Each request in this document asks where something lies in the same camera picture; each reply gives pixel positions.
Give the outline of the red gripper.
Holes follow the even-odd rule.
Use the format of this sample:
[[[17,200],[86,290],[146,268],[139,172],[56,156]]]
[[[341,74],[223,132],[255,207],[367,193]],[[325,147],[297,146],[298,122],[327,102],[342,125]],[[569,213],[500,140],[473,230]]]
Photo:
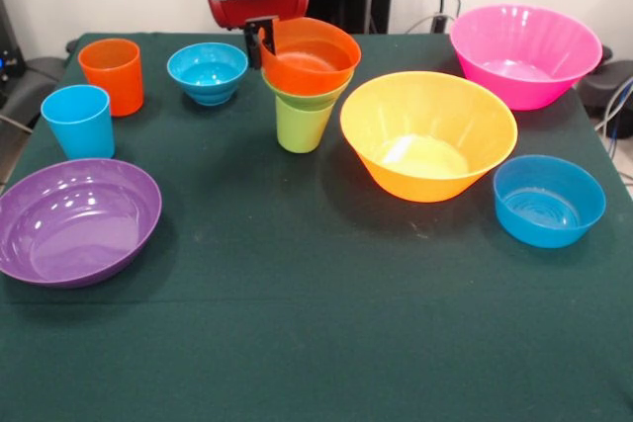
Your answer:
[[[261,67],[260,27],[257,23],[248,22],[263,18],[290,20],[304,17],[309,4],[309,0],[208,0],[208,2],[219,27],[227,30],[245,27],[243,33],[250,68]],[[275,54],[274,22],[264,21],[263,31],[263,45],[271,54]]]

